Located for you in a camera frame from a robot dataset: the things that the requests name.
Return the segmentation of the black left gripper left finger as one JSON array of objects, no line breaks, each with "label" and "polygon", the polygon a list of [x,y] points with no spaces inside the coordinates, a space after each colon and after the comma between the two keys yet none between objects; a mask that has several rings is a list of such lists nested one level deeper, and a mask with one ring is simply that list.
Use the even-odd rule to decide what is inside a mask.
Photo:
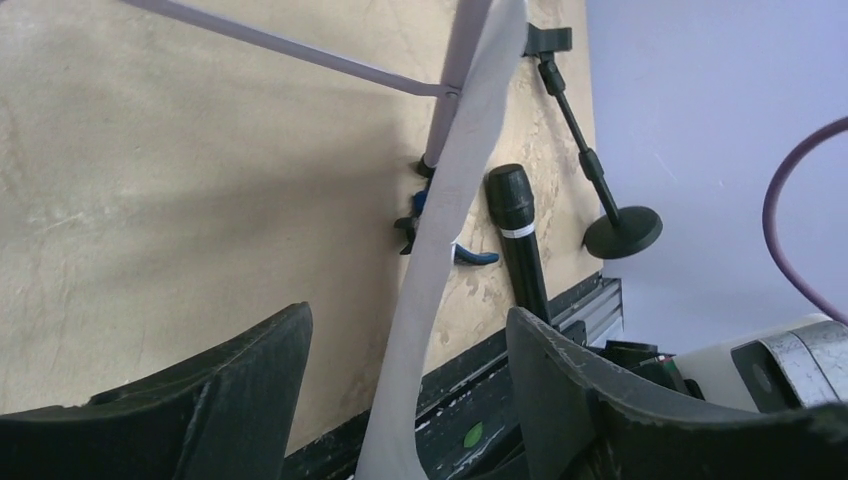
[{"label": "black left gripper left finger", "polygon": [[307,303],[81,406],[1,418],[5,479],[278,479],[313,333]]}]

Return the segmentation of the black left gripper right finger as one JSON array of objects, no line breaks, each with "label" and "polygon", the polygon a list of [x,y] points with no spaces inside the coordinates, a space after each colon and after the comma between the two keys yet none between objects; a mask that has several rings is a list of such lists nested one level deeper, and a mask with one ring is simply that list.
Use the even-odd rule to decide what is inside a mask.
[{"label": "black left gripper right finger", "polygon": [[847,409],[754,413],[643,379],[522,308],[506,333],[533,479],[843,479]]}]

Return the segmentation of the white sheet music page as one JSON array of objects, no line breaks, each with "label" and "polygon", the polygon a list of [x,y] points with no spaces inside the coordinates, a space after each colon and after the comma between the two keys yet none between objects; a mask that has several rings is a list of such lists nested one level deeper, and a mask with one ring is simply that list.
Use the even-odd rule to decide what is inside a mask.
[{"label": "white sheet music page", "polygon": [[503,128],[509,84],[527,36],[527,4],[497,1],[429,189],[397,300],[356,466],[358,479],[423,479],[414,420],[430,335],[455,243]]}]

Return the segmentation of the white perforated music stand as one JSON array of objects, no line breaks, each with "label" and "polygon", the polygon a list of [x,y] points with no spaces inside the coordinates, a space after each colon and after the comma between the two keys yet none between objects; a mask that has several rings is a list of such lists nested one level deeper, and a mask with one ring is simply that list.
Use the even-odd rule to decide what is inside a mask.
[{"label": "white perforated music stand", "polygon": [[449,43],[437,83],[426,83],[367,63],[303,44],[176,1],[132,1],[132,6],[201,29],[221,34],[288,57],[353,76],[418,97],[436,99],[424,153],[415,171],[433,176],[454,123],[476,48],[479,46],[490,1],[461,1],[454,16]]}]

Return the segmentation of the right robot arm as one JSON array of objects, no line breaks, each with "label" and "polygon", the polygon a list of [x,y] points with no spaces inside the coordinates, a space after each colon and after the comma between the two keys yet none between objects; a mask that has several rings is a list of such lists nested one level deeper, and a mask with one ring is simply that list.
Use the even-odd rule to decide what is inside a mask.
[{"label": "right robot arm", "polygon": [[775,413],[847,402],[847,326],[824,314],[681,355],[611,338],[590,349],[654,384],[732,409]]}]

